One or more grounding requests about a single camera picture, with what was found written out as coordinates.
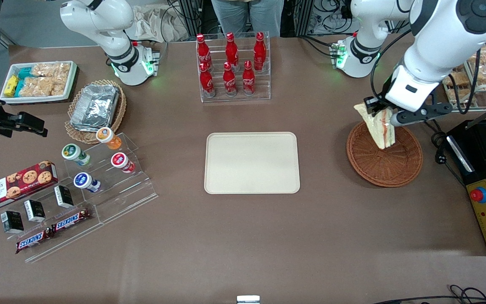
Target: walker's cookie box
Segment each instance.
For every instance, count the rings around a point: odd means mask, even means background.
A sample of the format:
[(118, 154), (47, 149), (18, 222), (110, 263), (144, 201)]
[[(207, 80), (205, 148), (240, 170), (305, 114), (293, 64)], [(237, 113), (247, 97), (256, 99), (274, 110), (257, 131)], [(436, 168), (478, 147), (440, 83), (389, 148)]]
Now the walker's cookie box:
[(27, 195), (56, 184), (56, 167), (49, 161), (0, 179), (0, 208)]

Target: aluminum foil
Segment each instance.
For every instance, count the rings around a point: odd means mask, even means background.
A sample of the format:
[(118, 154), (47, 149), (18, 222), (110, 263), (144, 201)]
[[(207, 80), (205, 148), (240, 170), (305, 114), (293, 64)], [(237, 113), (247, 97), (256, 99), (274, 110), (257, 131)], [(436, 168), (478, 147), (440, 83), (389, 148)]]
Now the aluminum foil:
[(118, 98), (119, 89), (113, 85), (87, 85), (76, 103), (71, 125), (86, 132), (111, 127)]

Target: red switch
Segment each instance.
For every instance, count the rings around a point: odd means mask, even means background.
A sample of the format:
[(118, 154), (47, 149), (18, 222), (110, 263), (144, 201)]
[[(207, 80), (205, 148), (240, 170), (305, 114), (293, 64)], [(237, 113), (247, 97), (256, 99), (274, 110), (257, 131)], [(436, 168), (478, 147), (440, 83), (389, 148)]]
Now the red switch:
[(486, 190), (483, 187), (475, 188), (470, 191), (470, 198), (481, 204), (486, 203)]

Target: acrylic display stand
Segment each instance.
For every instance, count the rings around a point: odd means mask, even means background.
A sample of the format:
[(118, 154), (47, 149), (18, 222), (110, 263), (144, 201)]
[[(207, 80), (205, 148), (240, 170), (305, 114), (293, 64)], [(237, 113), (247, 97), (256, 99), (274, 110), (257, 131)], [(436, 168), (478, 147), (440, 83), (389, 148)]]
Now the acrylic display stand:
[(224, 92), (224, 62), (226, 62), (226, 38), (222, 33), (204, 35), (206, 43), (210, 48), (211, 61), (213, 64), (213, 85), (216, 89), (216, 95), (213, 98), (204, 97), (204, 91), (200, 85), (200, 62), (196, 54), (198, 87), (200, 89), (200, 98), (202, 102), (217, 101), (238, 101), (238, 100), (268, 100), (271, 99), (271, 56), (270, 56), (270, 33), (264, 32), (264, 43), (266, 45), (266, 62), (263, 71), (260, 73), (254, 71), (256, 92), (252, 96), (243, 93), (243, 64), (245, 60), (250, 60), (254, 67), (254, 44), (256, 43), (256, 33), (235, 33), (235, 44), (239, 50), (239, 71), (235, 73), (235, 84), (238, 88), (238, 94), (230, 97)]
[[(65, 209), (58, 206), (54, 193), (56, 185), (53, 185), (0, 209), (0, 214), (6, 210), (20, 212), (24, 224), (23, 233), (10, 236), (5, 233), (9, 236), (8, 240), (12, 242), (12, 245), (6, 248), (9, 254), (16, 250), (16, 242), (27, 239), (46, 229), (46, 227), (51, 227), (51, 225), (87, 208), (91, 218), (62, 229), (56, 233), (55, 237), (18, 253), (25, 257), (25, 262), (36, 262), (158, 197), (151, 179), (141, 169), (135, 154), (138, 148), (124, 133), (120, 133), (118, 136), (123, 141), (119, 150), (110, 150), (105, 144), (97, 144), (85, 150), (91, 156), (86, 166), (78, 166), (73, 161), (65, 161), (67, 174), (59, 176), (57, 185), (63, 185), (70, 189), (74, 202), (73, 207)], [(133, 173), (123, 173), (120, 169), (112, 166), (110, 159), (116, 152), (125, 153), (129, 160), (135, 163)], [(88, 190), (76, 188), (73, 179), (80, 172), (87, 172), (94, 179), (100, 181), (100, 190), (91, 193)], [(42, 202), (46, 214), (46, 219), (42, 223), (27, 220), (23, 204), (25, 200)]]

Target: round wicker basket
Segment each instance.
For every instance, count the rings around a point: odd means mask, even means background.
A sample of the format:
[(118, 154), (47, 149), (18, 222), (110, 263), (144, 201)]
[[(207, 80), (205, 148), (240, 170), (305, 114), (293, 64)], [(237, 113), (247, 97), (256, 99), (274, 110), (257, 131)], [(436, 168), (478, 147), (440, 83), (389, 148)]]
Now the round wicker basket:
[[(119, 128), (119, 125), (121, 125), (121, 121), (123, 120), (123, 116), (125, 115), (125, 110), (127, 109), (127, 98), (125, 97), (125, 93), (123, 93), (123, 89), (119, 84), (115, 83), (114, 81), (105, 80), (105, 79), (93, 81), (90, 84), (113, 85), (114, 87), (119, 89), (119, 100), (116, 107), (116, 113), (114, 114), (112, 127), (110, 127), (114, 131), (114, 133), (116, 133), (116, 130)], [(71, 105), (69, 106), (69, 111), (67, 112), (69, 114), (69, 119), (70, 117), (73, 116), (73, 113), (76, 108), (76, 103), (78, 102), (83, 90), (84, 89), (82, 88), (80, 92), (76, 94), (76, 96), (73, 98), (73, 102), (71, 102)], [(65, 122), (65, 129), (67, 130), (67, 134), (69, 134), (69, 136), (74, 140), (83, 142), (85, 144), (99, 143), (97, 137), (95, 136), (95, 132), (78, 131), (71, 126), (70, 121)]]
[(364, 122), (356, 125), (346, 143), (352, 167), (361, 177), (381, 187), (401, 187), (413, 181), (423, 166), (423, 152), (413, 134), (395, 128), (395, 144), (381, 150)]

